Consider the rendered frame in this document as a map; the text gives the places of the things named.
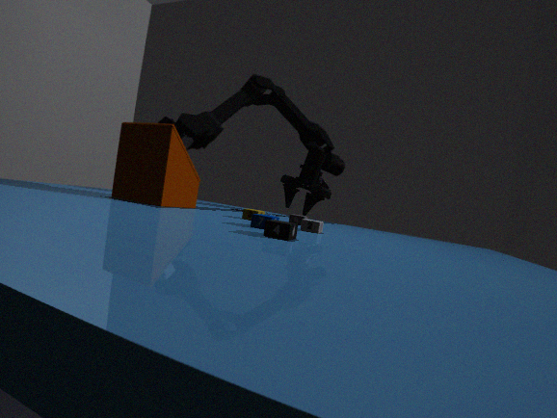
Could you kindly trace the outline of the yellow block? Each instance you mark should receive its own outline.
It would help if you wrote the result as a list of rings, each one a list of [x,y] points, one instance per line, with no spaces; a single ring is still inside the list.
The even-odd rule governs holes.
[[[252,214],[262,214],[265,215],[264,211],[253,210],[253,209],[243,209],[242,219],[252,220]]]

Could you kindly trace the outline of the blue block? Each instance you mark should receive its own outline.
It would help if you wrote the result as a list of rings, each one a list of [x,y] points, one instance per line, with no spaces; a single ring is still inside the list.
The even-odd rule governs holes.
[[[266,220],[278,221],[279,218],[274,216],[262,215],[262,214],[252,214],[251,227],[264,229]]]

